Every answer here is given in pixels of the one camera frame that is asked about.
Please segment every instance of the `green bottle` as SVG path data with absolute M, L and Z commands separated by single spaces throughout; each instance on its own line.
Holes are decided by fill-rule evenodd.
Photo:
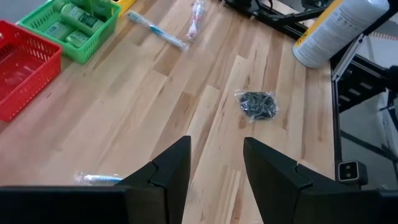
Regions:
M 61 22 L 55 22 L 48 29 L 44 31 L 45 34 L 52 36 L 58 40 L 64 41 L 74 30 L 74 27 L 63 24 Z
M 76 48 L 80 48 L 87 42 L 88 39 L 89 37 L 86 34 L 76 30 L 67 37 L 67 42 Z
M 58 0 L 54 2 L 53 8 L 61 14 L 61 18 L 65 22 L 90 36 L 94 35 L 94 33 L 104 24 L 101 20 L 88 14 L 86 11 L 72 3 L 65 3 L 62 0 Z
M 112 4 L 110 0 L 91 0 L 90 3 L 94 16 L 104 18 L 104 21 L 112 16 Z

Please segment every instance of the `red basket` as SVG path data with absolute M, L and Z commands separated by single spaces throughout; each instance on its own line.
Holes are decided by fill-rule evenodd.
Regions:
M 61 72 L 61 46 L 0 21 L 0 120 L 11 121 Z

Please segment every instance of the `plastic packet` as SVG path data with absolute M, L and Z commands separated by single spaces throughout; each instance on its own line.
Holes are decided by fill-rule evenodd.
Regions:
M 249 122 L 272 119 L 279 108 L 273 93 L 236 91 L 235 97 L 243 113 L 249 117 Z
M 189 27 L 188 33 L 186 37 L 189 41 L 193 41 L 194 38 L 198 34 L 198 28 L 200 26 L 200 22 L 205 13 L 205 2 L 204 0 L 195 0 L 192 6 L 192 18 L 191 18 L 191 26 Z
M 91 175 L 78 172 L 75 175 L 75 183 L 79 185 L 114 185 L 123 180 L 117 174 L 113 175 Z
M 129 11 L 127 16 L 131 21 L 134 21 L 138 24 L 143 25 L 144 27 L 147 27 L 152 31 L 154 34 L 158 35 L 160 38 L 166 40 L 167 42 L 173 44 L 174 46 L 178 47 L 181 49 L 183 52 L 188 50 L 188 44 L 182 42 L 182 40 L 164 32 L 162 29 L 157 27 L 153 22 L 150 20 L 146 19 L 144 16 L 134 12 L 134 11 Z

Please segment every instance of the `wood grain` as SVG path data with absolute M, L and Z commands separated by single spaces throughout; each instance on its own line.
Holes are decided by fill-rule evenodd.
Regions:
M 192 2 L 138 0 L 132 9 L 183 38 Z M 207 1 L 187 52 L 122 16 L 86 65 L 64 59 L 62 74 L 13 122 L 1 123 L 0 184 L 73 184 L 78 171 L 127 176 L 187 134 L 192 172 L 183 222 L 261 221 L 244 169 L 246 136 L 334 177 L 329 65 L 305 68 L 293 44 L 216 0 Z M 277 116 L 250 123 L 237 90 L 272 92 Z

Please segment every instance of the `green basket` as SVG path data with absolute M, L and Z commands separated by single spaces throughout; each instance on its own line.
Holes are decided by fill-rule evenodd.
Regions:
M 84 64 L 88 61 L 88 59 L 91 58 L 91 56 L 93 56 L 97 49 L 114 32 L 121 7 L 116 4 L 112 4 L 114 12 L 112 17 L 110 17 L 105 22 L 105 24 L 97 32 L 95 32 L 95 34 L 92 35 L 89 40 L 87 40 L 87 42 L 83 46 L 81 46 L 80 48 L 76 48 L 71 44 L 67 44 L 61 40 L 44 34 L 44 31 L 49 28 L 54 22 L 61 21 L 61 15 L 58 12 L 54 11 L 52 8 L 54 1 L 55 0 L 46 2 L 43 6 L 25 16 L 23 19 L 21 19 L 21 21 L 19 21 L 19 25 L 56 42 L 63 47 L 64 55 L 72 58 L 76 62 Z

